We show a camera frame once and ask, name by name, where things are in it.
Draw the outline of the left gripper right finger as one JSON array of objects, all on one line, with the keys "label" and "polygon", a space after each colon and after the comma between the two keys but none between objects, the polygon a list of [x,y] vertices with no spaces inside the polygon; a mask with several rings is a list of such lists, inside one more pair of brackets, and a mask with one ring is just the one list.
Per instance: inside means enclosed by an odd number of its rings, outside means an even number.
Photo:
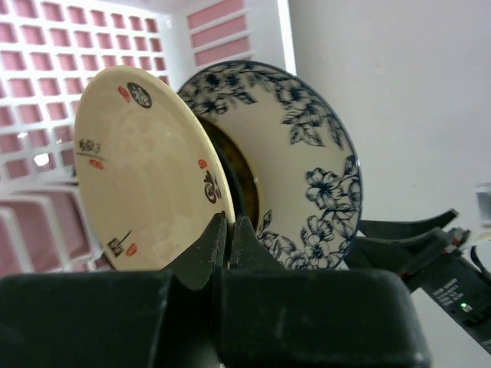
[{"label": "left gripper right finger", "polygon": [[429,367],[410,293],[381,270],[289,271],[236,220],[220,278],[227,367]]}]

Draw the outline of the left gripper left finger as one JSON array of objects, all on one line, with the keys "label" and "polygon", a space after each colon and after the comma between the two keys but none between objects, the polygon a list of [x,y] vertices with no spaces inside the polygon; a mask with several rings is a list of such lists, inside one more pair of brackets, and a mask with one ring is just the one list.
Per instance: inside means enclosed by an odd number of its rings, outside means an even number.
[{"label": "left gripper left finger", "polygon": [[213,260],[162,271],[18,274],[1,280],[3,367],[218,367]]}]

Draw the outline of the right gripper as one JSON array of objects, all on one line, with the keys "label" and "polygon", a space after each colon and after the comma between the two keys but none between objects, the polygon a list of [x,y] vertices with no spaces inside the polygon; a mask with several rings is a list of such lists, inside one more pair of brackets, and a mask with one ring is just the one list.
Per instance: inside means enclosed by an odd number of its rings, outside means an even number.
[{"label": "right gripper", "polygon": [[441,215],[412,222],[363,220],[345,264],[351,269],[380,269],[395,273],[410,291],[429,281],[443,266],[461,255],[471,231],[446,230],[458,216],[450,209]]}]

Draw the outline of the white blue floral plate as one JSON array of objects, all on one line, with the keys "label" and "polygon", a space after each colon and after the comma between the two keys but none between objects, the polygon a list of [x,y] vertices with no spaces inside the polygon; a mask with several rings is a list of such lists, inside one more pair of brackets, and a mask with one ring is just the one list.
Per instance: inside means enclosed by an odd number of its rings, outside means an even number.
[{"label": "white blue floral plate", "polygon": [[334,269],[361,220],[363,185],[347,130],[298,77],[258,61],[225,61],[179,89],[192,112],[242,151],[259,188],[259,242],[288,269]]}]

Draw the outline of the cream plate with calligraphy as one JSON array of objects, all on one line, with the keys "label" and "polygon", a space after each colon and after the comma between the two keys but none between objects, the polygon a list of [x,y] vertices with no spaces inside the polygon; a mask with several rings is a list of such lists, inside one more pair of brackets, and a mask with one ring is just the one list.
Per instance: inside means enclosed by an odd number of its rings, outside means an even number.
[{"label": "cream plate with calligraphy", "polygon": [[118,271],[165,268],[215,214],[236,220],[206,131],[145,70],[113,66],[91,79],[76,113],[74,164],[87,219]]}]

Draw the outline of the yellow patterned plate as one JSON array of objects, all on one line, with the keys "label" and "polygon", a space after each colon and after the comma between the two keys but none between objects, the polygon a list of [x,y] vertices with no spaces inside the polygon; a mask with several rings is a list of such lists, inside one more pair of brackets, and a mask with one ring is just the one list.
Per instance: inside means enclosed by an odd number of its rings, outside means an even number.
[{"label": "yellow patterned plate", "polygon": [[226,174],[236,216],[248,216],[256,230],[260,215],[259,188],[246,158],[217,125],[203,117],[198,117],[198,121],[208,134]]}]

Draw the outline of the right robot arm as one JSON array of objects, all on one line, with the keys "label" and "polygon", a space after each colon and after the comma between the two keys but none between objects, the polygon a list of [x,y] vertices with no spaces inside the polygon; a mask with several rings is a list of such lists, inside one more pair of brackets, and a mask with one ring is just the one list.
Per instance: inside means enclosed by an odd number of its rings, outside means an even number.
[{"label": "right robot arm", "polygon": [[361,221],[344,262],[350,269],[395,273],[410,291],[422,289],[485,351],[490,350],[490,271],[471,232],[450,228],[451,209],[412,222]]}]

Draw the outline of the pink plastic dish rack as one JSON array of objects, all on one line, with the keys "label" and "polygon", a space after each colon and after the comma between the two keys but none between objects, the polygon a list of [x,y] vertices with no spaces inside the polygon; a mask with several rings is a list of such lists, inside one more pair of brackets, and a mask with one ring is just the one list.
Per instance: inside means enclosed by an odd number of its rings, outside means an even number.
[{"label": "pink plastic dish rack", "polygon": [[295,70],[286,1],[3,1],[1,273],[107,268],[74,181],[74,117],[110,66],[173,88],[243,59]]}]

